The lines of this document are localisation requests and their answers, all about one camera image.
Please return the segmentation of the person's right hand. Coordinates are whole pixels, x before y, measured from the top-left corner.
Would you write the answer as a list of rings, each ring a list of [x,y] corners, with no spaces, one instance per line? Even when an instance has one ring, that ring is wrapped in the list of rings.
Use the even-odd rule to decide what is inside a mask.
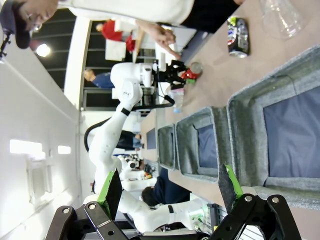
[[[172,50],[170,47],[170,45],[176,42],[176,36],[171,30],[165,29],[162,26],[155,24],[151,28],[151,32],[149,34],[160,47],[174,56],[175,60],[180,60],[181,55],[178,52]]]

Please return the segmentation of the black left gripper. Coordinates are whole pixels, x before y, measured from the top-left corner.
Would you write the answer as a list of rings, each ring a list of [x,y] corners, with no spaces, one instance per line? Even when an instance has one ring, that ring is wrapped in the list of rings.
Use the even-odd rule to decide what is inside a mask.
[[[157,83],[170,83],[171,89],[183,89],[185,84],[194,84],[196,82],[196,78],[191,78],[190,76],[179,77],[172,76],[172,73],[180,73],[185,72],[187,67],[184,62],[180,60],[172,60],[171,65],[166,65],[165,71],[160,71],[158,64],[152,65],[152,74],[153,80]]]

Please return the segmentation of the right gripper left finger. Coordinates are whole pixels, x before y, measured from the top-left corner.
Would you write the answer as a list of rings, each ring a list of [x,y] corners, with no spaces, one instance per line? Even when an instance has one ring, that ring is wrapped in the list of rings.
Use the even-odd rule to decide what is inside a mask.
[[[46,239],[83,240],[86,234],[97,233],[102,240],[124,240],[125,234],[115,222],[122,192],[119,172],[109,172],[96,200],[78,209],[63,205],[56,210]]]

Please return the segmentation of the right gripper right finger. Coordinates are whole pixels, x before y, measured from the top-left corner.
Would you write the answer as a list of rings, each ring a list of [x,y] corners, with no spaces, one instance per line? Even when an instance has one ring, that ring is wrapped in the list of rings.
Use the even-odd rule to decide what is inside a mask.
[[[286,199],[266,200],[244,193],[228,164],[219,167],[218,187],[227,215],[212,234],[213,240],[238,240],[247,226],[257,227],[265,240],[299,240],[300,232]]]

